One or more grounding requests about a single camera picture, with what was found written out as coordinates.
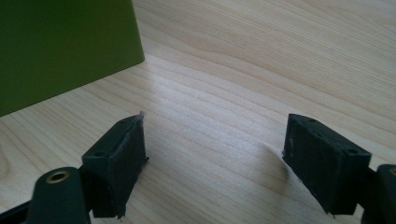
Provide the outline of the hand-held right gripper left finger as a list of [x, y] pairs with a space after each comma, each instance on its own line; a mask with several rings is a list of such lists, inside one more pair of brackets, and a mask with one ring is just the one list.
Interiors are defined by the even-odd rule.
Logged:
[[94, 217], [125, 215], [134, 185], [149, 160], [143, 123], [143, 114], [121, 119], [82, 156], [82, 185]]

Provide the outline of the green box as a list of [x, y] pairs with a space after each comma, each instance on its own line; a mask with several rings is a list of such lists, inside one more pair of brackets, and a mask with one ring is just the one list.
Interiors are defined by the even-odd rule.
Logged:
[[0, 0], [0, 117], [143, 61], [132, 0]]

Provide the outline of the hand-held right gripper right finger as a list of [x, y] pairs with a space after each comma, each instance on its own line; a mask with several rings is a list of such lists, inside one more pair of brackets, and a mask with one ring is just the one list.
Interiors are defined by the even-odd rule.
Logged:
[[370, 152], [315, 119], [297, 114], [288, 117], [282, 159], [327, 213], [354, 213], [359, 178], [371, 157]]

